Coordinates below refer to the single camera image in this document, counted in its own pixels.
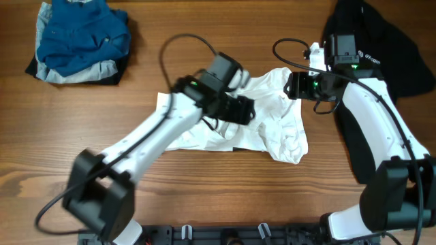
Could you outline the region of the white t-shirt black print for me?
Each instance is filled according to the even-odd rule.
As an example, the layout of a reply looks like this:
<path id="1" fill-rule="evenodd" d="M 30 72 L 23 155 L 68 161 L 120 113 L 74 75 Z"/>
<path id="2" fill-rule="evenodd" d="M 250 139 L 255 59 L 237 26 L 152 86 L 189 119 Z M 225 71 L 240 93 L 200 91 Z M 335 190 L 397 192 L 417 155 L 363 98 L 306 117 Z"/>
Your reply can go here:
<path id="1" fill-rule="evenodd" d="M 275 68 L 252 78 L 238 94 L 254 100 L 255 118 L 247 125 L 205 118 L 174 140 L 166 150 L 268 152 L 276 161 L 298 164 L 308 153 L 300 99 L 292 100 L 283 88 L 292 74 Z"/>

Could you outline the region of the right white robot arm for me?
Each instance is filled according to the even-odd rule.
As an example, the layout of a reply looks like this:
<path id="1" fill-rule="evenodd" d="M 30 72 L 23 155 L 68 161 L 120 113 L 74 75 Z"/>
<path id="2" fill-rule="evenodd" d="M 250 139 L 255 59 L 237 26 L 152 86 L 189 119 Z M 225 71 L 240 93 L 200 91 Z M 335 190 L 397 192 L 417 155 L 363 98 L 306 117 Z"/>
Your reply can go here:
<path id="1" fill-rule="evenodd" d="M 355 175 L 364 183 L 359 202 L 325 214 L 318 238 L 340 244 L 435 226 L 435 158 L 413 136 L 395 108 L 381 67 L 345 46 L 307 45 L 309 61 L 285 85 L 291 99 L 333 102 L 345 116 L 344 138 Z"/>

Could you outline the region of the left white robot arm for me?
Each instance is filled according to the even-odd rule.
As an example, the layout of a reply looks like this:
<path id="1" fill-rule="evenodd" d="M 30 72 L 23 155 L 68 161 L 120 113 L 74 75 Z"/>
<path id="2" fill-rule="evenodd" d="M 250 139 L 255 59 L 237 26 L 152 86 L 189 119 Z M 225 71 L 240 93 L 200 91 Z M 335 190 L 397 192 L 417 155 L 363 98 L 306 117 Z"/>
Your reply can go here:
<path id="1" fill-rule="evenodd" d="M 255 116 L 254 102 L 234 91 L 250 79 L 244 69 L 207 69 L 179 78 L 168 103 L 121 141 L 99 154 L 83 150 L 74 161 L 62 206 L 90 233 L 115 244 L 134 244 L 142 227 L 133 219 L 135 189 L 165 149 L 203 116 L 240 125 Z"/>

